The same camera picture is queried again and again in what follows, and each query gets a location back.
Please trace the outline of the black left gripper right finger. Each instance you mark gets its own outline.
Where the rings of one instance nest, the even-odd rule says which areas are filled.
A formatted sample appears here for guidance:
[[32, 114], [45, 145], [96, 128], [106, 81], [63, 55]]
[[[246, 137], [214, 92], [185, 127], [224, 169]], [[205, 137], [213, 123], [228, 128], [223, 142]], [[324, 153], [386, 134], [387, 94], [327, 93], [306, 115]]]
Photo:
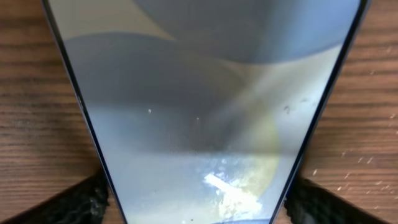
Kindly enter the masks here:
[[284, 207], [293, 224], [387, 224], [300, 176], [292, 182]]

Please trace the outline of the blue Galaxy smartphone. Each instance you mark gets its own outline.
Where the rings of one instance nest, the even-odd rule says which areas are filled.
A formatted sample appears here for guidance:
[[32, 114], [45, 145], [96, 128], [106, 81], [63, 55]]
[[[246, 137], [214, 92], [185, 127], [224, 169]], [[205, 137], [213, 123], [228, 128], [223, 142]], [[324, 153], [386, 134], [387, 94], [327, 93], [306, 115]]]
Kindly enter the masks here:
[[369, 2], [47, 0], [126, 223], [272, 223]]

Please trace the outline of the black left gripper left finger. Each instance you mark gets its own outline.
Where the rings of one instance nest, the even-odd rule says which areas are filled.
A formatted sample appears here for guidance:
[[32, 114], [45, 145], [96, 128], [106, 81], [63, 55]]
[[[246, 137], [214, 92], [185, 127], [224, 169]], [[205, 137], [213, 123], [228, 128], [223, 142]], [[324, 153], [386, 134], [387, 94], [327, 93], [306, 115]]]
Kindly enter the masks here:
[[102, 170], [1, 224], [101, 224], [109, 206]]

